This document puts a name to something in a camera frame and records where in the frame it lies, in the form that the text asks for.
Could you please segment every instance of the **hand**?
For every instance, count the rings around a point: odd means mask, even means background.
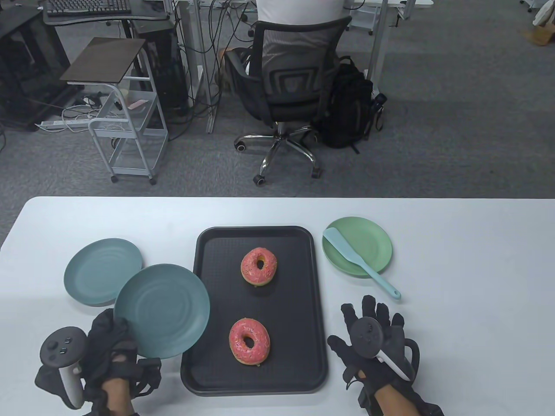
[[[350,331],[352,325],[357,321],[357,316],[352,304],[345,303],[341,306],[341,311],[345,318],[347,330]],[[366,295],[362,299],[362,315],[369,316],[378,321],[384,331],[384,337],[390,333],[391,325],[403,327],[405,320],[396,313],[393,321],[389,320],[389,309],[383,303],[378,303],[376,309],[376,299],[374,296]],[[330,348],[343,361],[345,367],[353,367],[358,371],[357,379],[363,381],[363,384],[370,395],[374,395],[376,391],[390,384],[396,378],[397,374],[385,363],[380,363],[376,358],[366,359],[357,354],[352,346],[348,346],[341,338],[332,335],[327,339]]]
[[[85,387],[99,388],[112,378],[140,378],[140,372],[133,371],[137,343],[129,332],[127,321],[114,319],[113,309],[106,309],[94,319],[87,341],[87,354],[80,362]],[[114,359],[116,356],[125,359]]]
[[[346,303],[341,306],[341,311],[349,331],[358,319],[355,310],[350,303]],[[394,327],[402,328],[405,325],[405,319],[399,313],[396,313],[390,322],[387,306],[383,303],[378,303],[376,307],[376,299],[370,295],[366,295],[362,299],[362,315],[378,321],[384,332],[384,341],[391,337],[395,330]],[[367,359],[360,356],[352,346],[348,346],[345,341],[335,335],[329,336],[327,343],[337,356],[341,358],[347,370],[354,370],[353,372],[345,371],[345,382],[349,383],[353,376],[361,381],[371,402],[376,403],[374,398],[376,392],[387,385],[391,385],[407,400],[412,402],[420,414],[430,414],[428,405],[412,389],[412,383],[403,381],[387,364],[380,363],[376,358]]]

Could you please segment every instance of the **black backpack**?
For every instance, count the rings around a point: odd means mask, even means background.
[[[387,98],[378,94],[372,99],[372,81],[365,79],[351,57],[341,57],[339,71],[334,79],[330,101],[324,118],[315,123],[322,142],[335,149],[351,146],[359,153],[354,144],[362,139],[367,139],[370,129],[376,118],[378,120]]]

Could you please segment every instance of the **donut hole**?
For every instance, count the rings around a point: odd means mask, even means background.
[[[264,257],[263,256],[258,256],[258,258],[256,259],[256,266],[262,270],[264,268]]]
[[[243,341],[245,342],[247,347],[249,347],[249,348],[254,347],[254,341],[251,337],[243,337]]]

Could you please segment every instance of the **pink frosted donut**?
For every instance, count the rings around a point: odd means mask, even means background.
[[[253,340],[252,348],[247,346],[245,338]],[[259,366],[270,353],[270,336],[260,322],[243,318],[235,322],[229,331],[229,347],[241,364]]]
[[[262,261],[262,269],[258,268],[258,262]],[[243,278],[254,286],[264,286],[270,283],[276,269],[278,268],[276,256],[262,247],[255,248],[247,253],[241,261],[241,274]]]

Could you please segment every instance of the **power strip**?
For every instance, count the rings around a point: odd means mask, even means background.
[[[89,120],[53,120],[43,121],[39,124],[43,129],[59,130],[64,127],[71,127],[72,129],[89,127]]]

